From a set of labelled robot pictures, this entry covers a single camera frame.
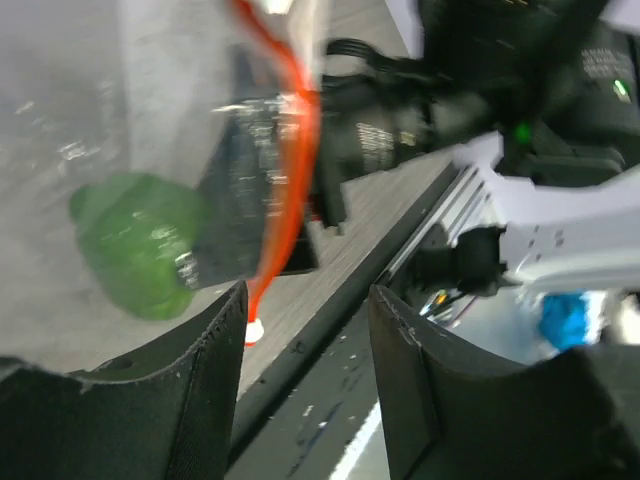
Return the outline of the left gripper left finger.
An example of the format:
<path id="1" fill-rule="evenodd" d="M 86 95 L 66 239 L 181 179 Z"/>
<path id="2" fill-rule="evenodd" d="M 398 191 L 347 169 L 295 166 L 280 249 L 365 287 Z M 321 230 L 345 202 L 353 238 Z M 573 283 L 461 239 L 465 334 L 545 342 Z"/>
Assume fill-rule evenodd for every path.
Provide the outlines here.
<path id="1" fill-rule="evenodd" d="M 1 361 L 5 479 L 220 479 L 244 353 L 247 287 L 99 369 Z"/>

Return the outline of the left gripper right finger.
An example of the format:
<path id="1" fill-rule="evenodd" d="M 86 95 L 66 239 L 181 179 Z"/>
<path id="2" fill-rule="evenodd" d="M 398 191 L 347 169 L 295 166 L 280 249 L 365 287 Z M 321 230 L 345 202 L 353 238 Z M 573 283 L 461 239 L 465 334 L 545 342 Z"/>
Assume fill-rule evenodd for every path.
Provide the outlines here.
<path id="1" fill-rule="evenodd" d="M 525 366 L 422 319 L 389 289 L 369 331 L 394 479 L 635 479 L 639 349 Z"/>

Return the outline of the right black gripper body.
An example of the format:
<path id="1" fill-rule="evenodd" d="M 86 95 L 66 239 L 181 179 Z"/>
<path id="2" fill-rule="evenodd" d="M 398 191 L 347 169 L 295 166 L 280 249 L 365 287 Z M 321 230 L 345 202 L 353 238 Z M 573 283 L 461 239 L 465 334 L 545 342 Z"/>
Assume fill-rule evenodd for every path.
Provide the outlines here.
<path id="1" fill-rule="evenodd" d="M 269 59 L 247 45 L 222 51 L 193 105 L 189 150 L 196 191 L 210 209 L 189 255 L 189 286 L 246 279 L 256 286 L 318 262 L 304 227 L 313 172 L 300 156 L 313 122 L 306 102 L 284 90 Z"/>

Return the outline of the clear orange zip top bag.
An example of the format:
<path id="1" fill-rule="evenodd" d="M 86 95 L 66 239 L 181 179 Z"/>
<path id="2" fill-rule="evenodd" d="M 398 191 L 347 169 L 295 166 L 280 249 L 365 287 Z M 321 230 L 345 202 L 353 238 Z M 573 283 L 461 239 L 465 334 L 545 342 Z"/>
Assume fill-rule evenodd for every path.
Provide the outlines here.
<path id="1" fill-rule="evenodd" d="M 327 1 L 1 5 L 1 350 L 94 350 L 259 302 L 319 135 Z"/>

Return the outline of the green fake pepper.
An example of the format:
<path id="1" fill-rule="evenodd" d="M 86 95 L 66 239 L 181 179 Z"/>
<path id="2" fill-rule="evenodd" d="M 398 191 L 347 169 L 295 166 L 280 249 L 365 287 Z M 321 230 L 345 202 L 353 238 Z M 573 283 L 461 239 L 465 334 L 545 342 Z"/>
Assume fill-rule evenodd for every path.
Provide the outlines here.
<path id="1" fill-rule="evenodd" d="M 194 292 L 179 263 L 210 217 L 194 189 L 148 172 L 116 172 L 69 199 L 76 242 L 106 296 L 145 320 L 182 315 Z"/>

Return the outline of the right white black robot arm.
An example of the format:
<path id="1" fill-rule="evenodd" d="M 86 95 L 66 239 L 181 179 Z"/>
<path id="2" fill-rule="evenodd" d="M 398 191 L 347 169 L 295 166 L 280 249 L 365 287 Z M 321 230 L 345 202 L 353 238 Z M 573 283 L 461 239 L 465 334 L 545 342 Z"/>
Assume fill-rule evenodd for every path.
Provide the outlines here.
<path id="1" fill-rule="evenodd" d="M 345 222 L 343 183 L 490 131 L 503 136 L 503 170 L 551 184 L 563 167 L 582 185 L 609 178 L 639 138 L 639 39 L 601 22 L 601 1 L 421 1 L 419 58 L 334 38 L 325 55 L 364 68 L 321 78 L 249 3 L 235 7 L 281 84 L 260 87 L 271 71 L 233 54 L 247 89 L 199 186 L 202 229 L 175 261 L 193 289 L 244 277 L 259 298 L 275 277 L 314 269 L 306 222 Z"/>

